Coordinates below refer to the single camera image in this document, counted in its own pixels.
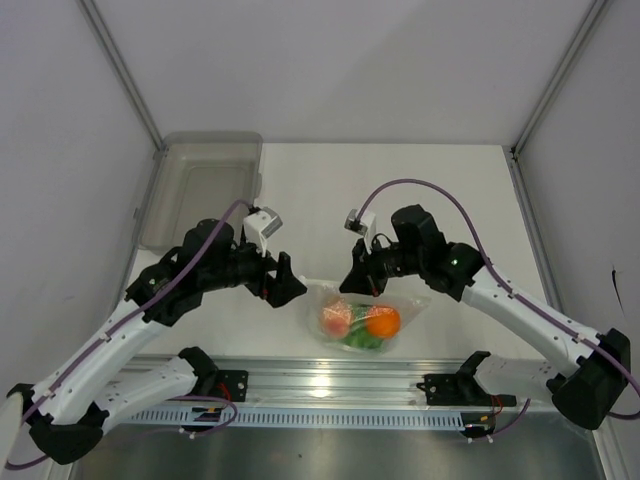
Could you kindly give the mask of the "peach fruit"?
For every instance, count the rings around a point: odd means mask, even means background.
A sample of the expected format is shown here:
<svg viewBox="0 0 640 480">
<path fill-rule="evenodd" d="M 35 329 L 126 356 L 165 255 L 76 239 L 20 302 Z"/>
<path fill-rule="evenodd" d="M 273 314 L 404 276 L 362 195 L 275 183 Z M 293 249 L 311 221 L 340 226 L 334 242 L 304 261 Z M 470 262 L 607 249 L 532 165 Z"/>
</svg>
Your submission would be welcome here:
<svg viewBox="0 0 640 480">
<path fill-rule="evenodd" d="M 331 339 L 340 340 L 350 332 L 353 322 L 353 312 L 349 303 L 337 299 L 321 310 L 319 317 L 323 333 Z"/>
</svg>

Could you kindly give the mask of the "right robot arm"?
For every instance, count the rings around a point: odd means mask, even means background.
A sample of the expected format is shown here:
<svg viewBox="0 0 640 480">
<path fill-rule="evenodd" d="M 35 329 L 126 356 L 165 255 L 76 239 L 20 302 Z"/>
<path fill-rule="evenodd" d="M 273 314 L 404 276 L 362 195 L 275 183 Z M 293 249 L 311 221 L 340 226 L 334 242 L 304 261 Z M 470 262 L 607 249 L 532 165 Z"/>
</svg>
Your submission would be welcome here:
<svg viewBox="0 0 640 480">
<path fill-rule="evenodd" d="M 552 404 L 584 429 L 601 426 L 631 382 L 631 344 L 622 332 L 602 333 L 528 295 L 476 248 L 447 241 L 433 216 L 419 205 L 397 210 L 391 224 L 396 238 L 382 246 L 374 214 L 349 212 L 345 227 L 359 238 L 341 292 L 378 297 L 391 278 L 420 277 L 431 290 L 496 320 L 543 357 L 535 361 L 474 353 L 456 380 L 464 401 L 520 396 Z"/>
</svg>

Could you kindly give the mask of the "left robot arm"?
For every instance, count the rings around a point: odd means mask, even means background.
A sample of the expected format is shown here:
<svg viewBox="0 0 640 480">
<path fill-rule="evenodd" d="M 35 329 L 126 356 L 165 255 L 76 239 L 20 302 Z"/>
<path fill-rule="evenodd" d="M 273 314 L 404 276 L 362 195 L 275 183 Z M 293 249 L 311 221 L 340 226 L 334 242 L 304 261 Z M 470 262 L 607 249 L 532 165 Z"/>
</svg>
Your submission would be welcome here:
<svg viewBox="0 0 640 480">
<path fill-rule="evenodd" d="M 273 308 L 305 294 L 290 256 L 273 257 L 267 249 L 281 225 L 275 212 L 253 208 L 236 240 L 225 221 L 200 221 L 181 245 L 140 273 L 79 352 L 48 378 L 13 387 L 22 397 L 29 435 L 44 457 L 71 464 L 116 425 L 166 400 L 227 400 L 218 367 L 198 347 L 181 350 L 133 380 L 115 383 L 113 378 L 144 346 L 197 309 L 208 292 L 243 286 Z"/>
</svg>

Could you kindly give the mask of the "clear zip top bag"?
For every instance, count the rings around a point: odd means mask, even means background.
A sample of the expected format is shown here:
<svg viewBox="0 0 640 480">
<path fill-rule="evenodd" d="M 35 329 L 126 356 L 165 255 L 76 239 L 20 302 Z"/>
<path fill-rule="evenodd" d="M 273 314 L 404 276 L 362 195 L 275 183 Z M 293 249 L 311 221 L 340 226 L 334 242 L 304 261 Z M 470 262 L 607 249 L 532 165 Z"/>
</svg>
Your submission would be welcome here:
<svg viewBox="0 0 640 480">
<path fill-rule="evenodd" d="M 388 351 L 397 342 L 402 330 L 412 321 L 426 312 L 431 304 L 431 299 L 426 296 L 410 295 L 405 293 L 389 293 L 386 292 L 380 297 L 371 297 L 359 294 L 341 293 L 339 284 L 335 281 L 311 280 L 306 281 L 307 294 L 307 327 L 311 335 L 319 343 L 330 348 L 352 352 L 354 354 L 379 356 Z M 334 340 L 326 336 L 320 327 L 319 317 L 322 308 L 337 300 L 343 299 L 350 304 L 353 312 L 353 322 L 351 329 L 364 327 L 368 310 L 372 306 L 389 306 L 396 309 L 402 319 L 401 330 L 391 339 L 385 339 L 386 342 L 381 350 L 364 351 L 349 348 L 342 344 L 341 340 Z"/>
</svg>

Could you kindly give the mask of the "green plastic lettuce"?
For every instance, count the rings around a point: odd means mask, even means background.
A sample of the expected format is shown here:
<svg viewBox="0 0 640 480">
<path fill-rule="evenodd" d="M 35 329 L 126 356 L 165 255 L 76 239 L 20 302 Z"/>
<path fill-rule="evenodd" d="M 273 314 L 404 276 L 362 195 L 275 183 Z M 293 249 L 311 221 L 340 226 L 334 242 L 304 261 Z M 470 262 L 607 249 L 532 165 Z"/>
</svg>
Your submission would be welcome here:
<svg viewBox="0 0 640 480">
<path fill-rule="evenodd" d="M 364 327 L 352 329 L 342 340 L 342 344 L 356 350 L 378 351 L 386 342 L 385 339 L 373 336 Z"/>
</svg>

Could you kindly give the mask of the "orange fruit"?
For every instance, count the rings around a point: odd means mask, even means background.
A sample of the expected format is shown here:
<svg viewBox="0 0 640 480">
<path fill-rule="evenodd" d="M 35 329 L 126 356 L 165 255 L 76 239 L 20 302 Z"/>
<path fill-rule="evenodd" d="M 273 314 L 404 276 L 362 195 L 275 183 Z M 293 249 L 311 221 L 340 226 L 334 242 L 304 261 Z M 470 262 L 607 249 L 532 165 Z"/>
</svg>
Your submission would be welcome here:
<svg viewBox="0 0 640 480">
<path fill-rule="evenodd" d="M 367 312 L 365 328 L 374 337 L 391 339 L 401 330 L 402 319 L 396 309 L 376 305 Z"/>
</svg>

